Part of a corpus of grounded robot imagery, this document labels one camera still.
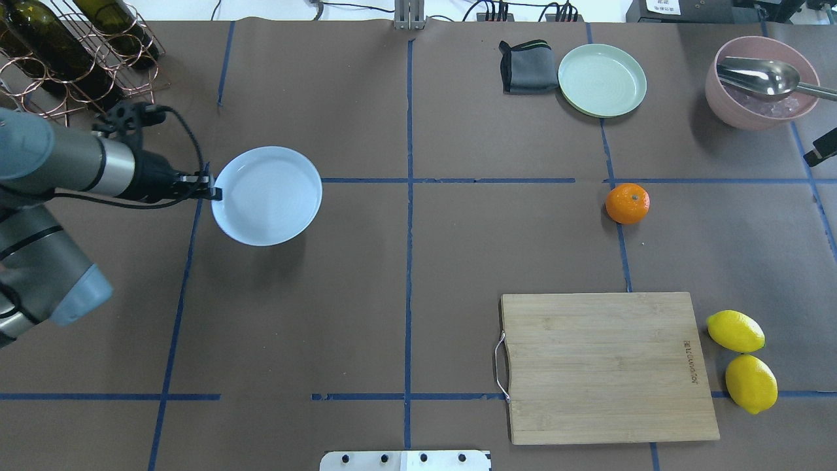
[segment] metal handle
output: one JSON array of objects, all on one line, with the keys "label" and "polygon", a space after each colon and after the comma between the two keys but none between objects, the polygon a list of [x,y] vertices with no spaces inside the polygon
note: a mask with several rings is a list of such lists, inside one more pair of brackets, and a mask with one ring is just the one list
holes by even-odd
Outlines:
[{"label": "metal handle", "polygon": [[799,82],[796,91],[805,95],[817,96],[826,100],[837,101],[837,90]]},{"label": "metal handle", "polygon": [[509,393],[506,392],[506,388],[500,384],[500,366],[499,361],[497,360],[497,350],[500,349],[500,345],[506,341],[506,331],[503,330],[500,332],[500,340],[497,341],[497,345],[494,347],[494,379],[497,381],[497,386],[500,387],[500,391],[503,391],[503,396],[506,397],[506,402],[511,404],[511,397],[509,397]]}]

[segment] white floor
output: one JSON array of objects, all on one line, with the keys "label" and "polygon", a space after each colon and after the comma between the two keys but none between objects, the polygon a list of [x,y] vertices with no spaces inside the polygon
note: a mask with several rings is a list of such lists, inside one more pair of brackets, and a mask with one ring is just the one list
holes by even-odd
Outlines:
[{"label": "white floor", "polygon": [[[44,0],[61,5],[64,0]],[[334,3],[360,3],[379,8],[393,9],[393,0],[329,0]],[[515,3],[546,5],[548,0],[512,0]],[[209,20],[218,0],[129,0],[147,20]],[[461,21],[473,2],[471,0],[425,0],[424,13],[445,15]],[[584,19],[589,22],[622,23],[631,0],[573,0]],[[516,21],[537,21],[543,7],[511,6],[510,13]],[[475,20],[476,12],[484,12],[485,4],[477,6],[469,15]],[[310,0],[221,0],[215,19],[235,20],[246,17],[261,17],[280,20],[307,20],[316,15],[316,7]],[[378,12],[352,7],[326,6],[322,20],[359,20],[372,18],[392,19],[392,13]],[[823,12],[803,8],[793,21],[795,23],[824,23],[828,19]]]}]

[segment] plate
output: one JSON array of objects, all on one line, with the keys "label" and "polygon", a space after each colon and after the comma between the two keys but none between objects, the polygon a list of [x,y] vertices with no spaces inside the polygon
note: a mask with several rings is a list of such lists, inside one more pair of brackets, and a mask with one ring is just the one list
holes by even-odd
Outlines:
[{"label": "plate", "polygon": [[314,220],[322,181],[314,164],[289,148],[251,149],[221,170],[212,202],[221,230],[248,246],[272,246],[299,235]]},{"label": "plate", "polygon": [[595,117],[632,111],[648,90],[639,62],[607,44],[585,44],[567,53],[558,66],[558,84],[570,105]]}]

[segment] wooden cutting board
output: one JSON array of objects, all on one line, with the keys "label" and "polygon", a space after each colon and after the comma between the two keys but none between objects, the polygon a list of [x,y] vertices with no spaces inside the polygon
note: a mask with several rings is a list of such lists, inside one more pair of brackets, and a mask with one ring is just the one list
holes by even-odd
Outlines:
[{"label": "wooden cutting board", "polygon": [[515,445],[718,440],[688,292],[504,294]]}]

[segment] cutting board handle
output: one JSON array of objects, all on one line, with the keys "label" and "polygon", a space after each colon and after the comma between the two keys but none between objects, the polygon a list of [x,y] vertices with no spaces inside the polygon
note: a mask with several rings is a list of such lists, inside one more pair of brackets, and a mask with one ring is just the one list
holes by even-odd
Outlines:
[{"label": "cutting board handle", "polygon": [[494,380],[497,381],[497,385],[500,387],[500,391],[503,391],[503,396],[506,397],[506,402],[511,404],[511,398],[509,397],[509,393],[506,392],[506,388],[500,383],[500,362],[497,359],[497,350],[500,349],[500,345],[503,345],[506,342],[506,331],[503,330],[500,332],[500,340],[497,341],[497,345],[494,347]]}]

